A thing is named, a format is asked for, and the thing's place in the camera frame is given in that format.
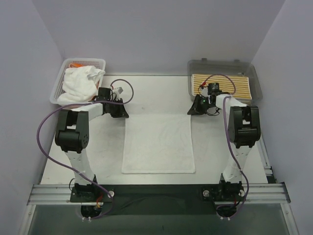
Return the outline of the white towels pile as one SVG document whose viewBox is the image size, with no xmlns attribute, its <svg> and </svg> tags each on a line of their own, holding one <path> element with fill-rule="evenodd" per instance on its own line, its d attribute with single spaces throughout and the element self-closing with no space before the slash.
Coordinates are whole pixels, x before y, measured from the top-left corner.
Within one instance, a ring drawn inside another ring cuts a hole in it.
<svg viewBox="0 0 313 235">
<path fill-rule="evenodd" d="M 104 70 L 95 66 L 67 68 L 62 83 L 64 92 L 57 98 L 57 102 L 60 105 L 66 105 L 92 100 L 97 95 L 99 82 L 104 74 Z"/>
</svg>

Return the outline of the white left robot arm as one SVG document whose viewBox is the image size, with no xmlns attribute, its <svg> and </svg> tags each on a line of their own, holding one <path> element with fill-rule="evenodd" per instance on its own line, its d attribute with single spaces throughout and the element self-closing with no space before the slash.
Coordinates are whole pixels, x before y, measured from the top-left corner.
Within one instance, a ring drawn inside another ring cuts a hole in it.
<svg viewBox="0 0 313 235">
<path fill-rule="evenodd" d="M 95 185 L 97 179 L 89 164 L 87 145 L 89 143 L 89 122 L 104 114 L 112 118 L 128 118 L 120 95 L 121 87 L 100 88 L 95 102 L 74 109 L 59 112 L 55 133 L 55 143 L 65 152 L 75 172 L 74 191 L 78 196 L 98 196 L 100 189 Z"/>
</svg>

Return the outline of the white terry towel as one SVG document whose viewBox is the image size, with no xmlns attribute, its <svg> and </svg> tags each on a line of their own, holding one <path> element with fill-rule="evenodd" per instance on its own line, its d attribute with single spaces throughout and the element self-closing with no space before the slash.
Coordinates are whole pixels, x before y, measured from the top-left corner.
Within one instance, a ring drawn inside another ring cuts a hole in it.
<svg viewBox="0 0 313 235">
<path fill-rule="evenodd" d="M 135 115 L 126 120 L 123 174 L 193 174 L 188 115 Z"/>
</svg>

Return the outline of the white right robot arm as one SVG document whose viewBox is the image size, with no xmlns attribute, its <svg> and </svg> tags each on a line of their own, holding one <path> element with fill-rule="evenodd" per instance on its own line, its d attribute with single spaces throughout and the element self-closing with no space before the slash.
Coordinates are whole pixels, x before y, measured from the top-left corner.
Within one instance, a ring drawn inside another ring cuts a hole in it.
<svg viewBox="0 0 313 235">
<path fill-rule="evenodd" d="M 261 137 L 259 108 L 237 100 L 228 92 L 220 90 L 219 83 L 202 84 L 195 96 L 188 115 L 210 114 L 210 108 L 223 112 L 224 129 L 230 152 L 228 163 L 222 172 L 222 180 L 237 184 L 244 177 L 247 157 Z"/>
</svg>

